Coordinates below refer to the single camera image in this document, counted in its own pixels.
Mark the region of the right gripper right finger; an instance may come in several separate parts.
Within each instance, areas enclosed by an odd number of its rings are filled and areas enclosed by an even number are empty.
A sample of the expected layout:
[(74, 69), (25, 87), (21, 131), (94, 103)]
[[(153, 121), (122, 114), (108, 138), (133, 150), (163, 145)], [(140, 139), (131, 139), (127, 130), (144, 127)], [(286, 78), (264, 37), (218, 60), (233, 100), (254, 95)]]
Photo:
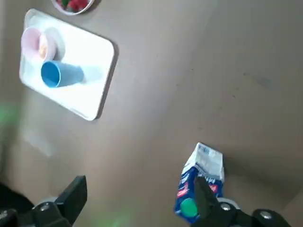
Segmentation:
[(195, 178), (195, 200), (199, 218), (195, 227), (288, 227), (289, 223), (277, 212), (254, 210), (251, 215), (228, 202), (218, 201), (202, 177)]

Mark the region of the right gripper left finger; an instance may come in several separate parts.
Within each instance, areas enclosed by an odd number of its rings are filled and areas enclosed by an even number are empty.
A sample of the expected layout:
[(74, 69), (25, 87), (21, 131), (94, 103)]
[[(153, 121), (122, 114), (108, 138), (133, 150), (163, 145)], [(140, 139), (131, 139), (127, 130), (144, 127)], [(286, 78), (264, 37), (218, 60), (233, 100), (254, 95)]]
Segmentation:
[(33, 209), (34, 225), (36, 227), (71, 227), (86, 202), (86, 176), (77, 176), (54, 201), (45, 201)]

